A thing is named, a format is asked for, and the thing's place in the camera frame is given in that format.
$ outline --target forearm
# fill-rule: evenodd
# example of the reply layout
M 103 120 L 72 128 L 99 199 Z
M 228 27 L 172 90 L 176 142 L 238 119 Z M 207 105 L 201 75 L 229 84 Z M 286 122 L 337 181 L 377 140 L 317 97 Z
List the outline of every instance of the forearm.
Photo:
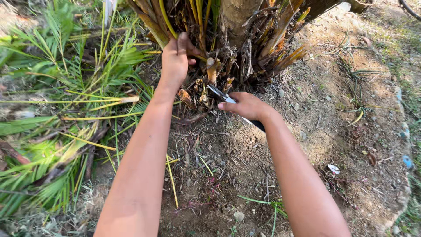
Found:
M 294 235 L 350 236 L 339 208 L 282 116 L 273 110 L 262 123 Z
M 174 97 L 175 92 L 157 87 L 125 150 L 101 213 L 98 236 L 157 235 Z

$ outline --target black hose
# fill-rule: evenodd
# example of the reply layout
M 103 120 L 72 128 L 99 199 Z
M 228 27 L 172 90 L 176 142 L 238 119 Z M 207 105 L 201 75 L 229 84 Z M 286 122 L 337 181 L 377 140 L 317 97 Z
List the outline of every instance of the black hose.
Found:
M 405 0 L 399 0 L 399 3 L 403 6 L 403 8 L 413 17 L 417 18 L 417 20 L 421 21 L 421 16 L 417 15 L 412 9 L 408 6 Z

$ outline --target black knife handle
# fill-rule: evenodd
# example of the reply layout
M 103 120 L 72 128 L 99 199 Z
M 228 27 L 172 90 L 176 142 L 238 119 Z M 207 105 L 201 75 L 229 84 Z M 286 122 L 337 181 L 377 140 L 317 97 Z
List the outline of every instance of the black knife handle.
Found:
M 260 121 L 257 120 L 250 120 L 251 123 L 253 123 L 256 127 L 258 127 L 260 130 L 262 130 L 264 133 L 266 133 L 263 124 Z

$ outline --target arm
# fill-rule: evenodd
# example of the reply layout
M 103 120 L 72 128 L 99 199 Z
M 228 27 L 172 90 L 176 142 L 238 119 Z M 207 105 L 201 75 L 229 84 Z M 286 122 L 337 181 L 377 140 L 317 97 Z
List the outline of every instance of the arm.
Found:
M 282 199 L 294 236 L 350 237 L 338 206 L 313 169 L 282 116 L 259 98 L 233 92 L 237 104 L 220 103 L 222 110 L 259 120 L 265 127 Z
M 157 236 L 173 101 L 188 63 L 195 63 L 189 50 L 199 54 L 185 33 L 164 48 L 159 84 L 124 152 L 95 237 Z

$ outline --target hand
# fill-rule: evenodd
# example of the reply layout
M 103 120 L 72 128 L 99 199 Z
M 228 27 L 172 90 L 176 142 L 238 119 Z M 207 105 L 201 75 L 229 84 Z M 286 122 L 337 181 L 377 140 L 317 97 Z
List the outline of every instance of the hand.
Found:
M 236 113 L 249 120 L 258 120 L 263 123 L 275 111 L 274 108 L 247 92 L 231 92 L 229 97 L 236 100 L 237 104 L 223 102 L 218 104 L 218 108 Z
M 181 33 L 178 40 L 172 38 L 162 54 L 162 72 L 158 86 L 174 91 L 175 95 L 186 78 L 188 65 L 196 63 L 195 59 L 187 58 L 192 54 L 198 55 L 200 50 L 193 46 L 187 33 Z

